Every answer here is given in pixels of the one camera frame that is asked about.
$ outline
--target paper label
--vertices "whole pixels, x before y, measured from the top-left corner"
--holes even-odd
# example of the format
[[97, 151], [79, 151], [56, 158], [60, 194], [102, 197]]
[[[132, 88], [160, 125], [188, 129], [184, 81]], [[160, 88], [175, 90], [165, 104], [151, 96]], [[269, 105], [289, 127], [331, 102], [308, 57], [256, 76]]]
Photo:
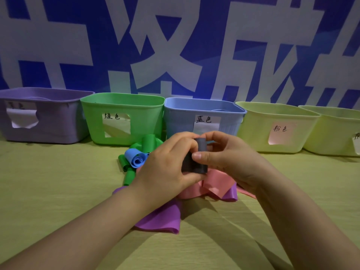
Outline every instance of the paper label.
[[292, 145], [297, 124], [291, 121], [276, 121], [270, 129], [269, 145]]
[[119, 137], [131, 134], [130, 117], [122, 113], [103, 113], [105, 137]]
[[30, 129], [38, 124], [35, 102], [5, 101], [5, 104], [13, 128]]
[[193, 132], [202, 135], [205, 132], [218, 131], [220, 128], [221, 117], [210, 115], [195, 115]]
[[354, 143], [354, 149], [356, 154], [360, 155], [360, 132], [356, 133], [352, 137], [352, 142]]

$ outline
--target forearm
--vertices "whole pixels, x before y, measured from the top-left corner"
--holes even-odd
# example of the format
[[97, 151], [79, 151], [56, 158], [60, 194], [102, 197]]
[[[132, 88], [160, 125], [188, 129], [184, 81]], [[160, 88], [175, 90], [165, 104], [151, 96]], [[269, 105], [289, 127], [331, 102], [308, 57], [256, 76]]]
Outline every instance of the forearm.
[[297, 185], [278, 173], [256, 197], [295, 269], [358, 269], [360, 251]]
[[128, 187], [9, 259], [1, 270], [95, 269], [150, 209]]

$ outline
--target wooden tabletop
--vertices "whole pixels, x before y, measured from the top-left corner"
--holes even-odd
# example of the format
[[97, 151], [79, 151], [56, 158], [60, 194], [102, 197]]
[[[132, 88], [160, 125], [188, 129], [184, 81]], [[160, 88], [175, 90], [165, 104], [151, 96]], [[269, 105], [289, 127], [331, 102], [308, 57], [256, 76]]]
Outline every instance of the wooden tabletop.
[[[109, 197], [126, 148], [0, 137], [0, 262]], [[264, 154], [360, 247], [360, 158]], [[292, 269], [255, 199], [183, 202], [179, 235], [131, 231], [98, 269]]]

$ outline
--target backdrop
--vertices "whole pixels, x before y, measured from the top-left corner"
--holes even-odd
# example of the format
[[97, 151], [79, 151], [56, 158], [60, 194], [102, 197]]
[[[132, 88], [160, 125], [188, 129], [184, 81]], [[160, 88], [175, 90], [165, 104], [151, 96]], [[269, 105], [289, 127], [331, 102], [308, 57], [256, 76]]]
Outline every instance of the backdrop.
[[360, 0], [0, 0], [0, 89], [360, 109]]

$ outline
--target fingernail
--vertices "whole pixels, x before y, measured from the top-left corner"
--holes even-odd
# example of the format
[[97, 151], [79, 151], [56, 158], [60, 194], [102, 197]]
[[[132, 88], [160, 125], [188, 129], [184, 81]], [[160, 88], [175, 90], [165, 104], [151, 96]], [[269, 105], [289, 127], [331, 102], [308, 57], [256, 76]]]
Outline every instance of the fingernail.
[[192, 158], [194, 160], [200, 160], [201, 159], [201, 152], [197, 151], [196, 153], [193, 153]]

